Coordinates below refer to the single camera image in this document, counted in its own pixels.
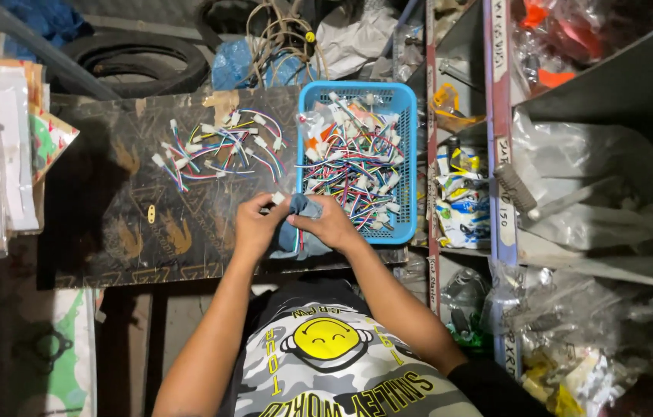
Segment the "person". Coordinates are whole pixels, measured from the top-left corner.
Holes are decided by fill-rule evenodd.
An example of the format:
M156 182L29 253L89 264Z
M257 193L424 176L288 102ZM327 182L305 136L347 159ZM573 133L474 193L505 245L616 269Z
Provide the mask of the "person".
M155 417L550 415L492 361L468 361L447 328L386 269L332 197L310 219L239 204L235 249L208 311L175 359ZM313 233L347 258L344 280L296 280L252 301L277 225Z

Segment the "yellow smiley face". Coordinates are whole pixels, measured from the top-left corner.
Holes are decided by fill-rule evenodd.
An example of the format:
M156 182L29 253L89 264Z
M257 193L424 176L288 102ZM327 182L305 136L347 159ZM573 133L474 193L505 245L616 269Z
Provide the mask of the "yellow smiley face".
M360 343L352 326L330 317L304 322L295 330L293 338L307 355L322 361L339 358Z

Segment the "wooden workbench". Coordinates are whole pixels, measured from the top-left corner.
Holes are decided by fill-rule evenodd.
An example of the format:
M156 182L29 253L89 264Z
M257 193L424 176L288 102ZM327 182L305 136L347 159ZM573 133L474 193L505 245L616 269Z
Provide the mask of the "wooden workbench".
M284 87L52 105L54 114L81 133L46 177L39 287L220 277L234 249L237 205L257 191L294 190L299 92L299 87ZM176 119L180 136L187 138L198 123L213 125L234 108L262 110L278 120L290 144L278 154L287 175L276 185L257 163L249 178L187 180L190 192L181 194L152 161L155 153L164 154L162 142L174 141L169 120ZM249 116L243 114L242 120ZM261 136L272 144L272 136L263 130ZM249 147L256 149L253 143ZM154 223L147 219L150 205L155 206ZM406 261L403 246L377 251L385 263ZM345 267L344 259L332 254L304 262L263 261L258 273Z

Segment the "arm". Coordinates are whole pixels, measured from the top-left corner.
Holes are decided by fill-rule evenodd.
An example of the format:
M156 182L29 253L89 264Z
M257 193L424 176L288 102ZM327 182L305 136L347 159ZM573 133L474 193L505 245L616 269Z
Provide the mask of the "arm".
M325 245L347 257L377 322L444 375L467 362L440 319L387 270L334 198L310 198L323 206L321 218L290 215L288 222L315 234Z
M260 193L239 204L234 254L208 311L162 382L155 417L207 417L218 411L239 354L257 261L288 214L288 201L260 214L271 198Z

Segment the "hand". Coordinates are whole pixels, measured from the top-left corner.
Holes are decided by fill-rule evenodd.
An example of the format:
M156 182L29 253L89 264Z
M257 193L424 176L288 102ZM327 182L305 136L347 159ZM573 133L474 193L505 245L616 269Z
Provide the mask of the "hand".
M236 212L236 243L234 253L239 257L257 261L270 246L277 224L288 215L290 196L283 203L274 205L269 214L260 210L272 205L272 194L261 192L250 201L239 204Z
M308 197L321 204L321 217L311 219L291 214L288 216L288 223L312 233L323 244L337 249L343 254L356 243L364 242L362 235L355 229L350 218L334 197L329 195L309 195Z

